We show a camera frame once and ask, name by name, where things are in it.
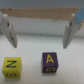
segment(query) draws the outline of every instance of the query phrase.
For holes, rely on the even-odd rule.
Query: block front face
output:
[[[6,78],[21,76],[21,57],[5,57],[2,72]]]
[[[44,73],[56,72],[58,68],[58,60],[57,60],[57,54],[55,52],[43,53],[42,62],[43,62],[42,69]]]

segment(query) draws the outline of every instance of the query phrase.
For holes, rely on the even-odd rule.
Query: letter block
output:
[[[20,78],[21,68],[21,57],[5,57],[2,73],[5,78]]]
[[[44,52],[42,53],[42,72],[53,73],[58,68],[58,60],[56,52]]]

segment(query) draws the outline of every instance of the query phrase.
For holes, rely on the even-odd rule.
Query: dark purple cube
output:
[[[58,60],[56,52],[44,52],[42,53],[42,72],[53,73],[58,68]]]

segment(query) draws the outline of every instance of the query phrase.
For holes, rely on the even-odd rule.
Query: yellow block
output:
[[[21,68],[21,57],[5,57],[2,69],[5,78],[20,78]]]

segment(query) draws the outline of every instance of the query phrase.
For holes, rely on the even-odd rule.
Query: blue tape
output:
[[[81,22],[84,19],[84,8],[79,9],[76,13],[76,20],[77,23]]]

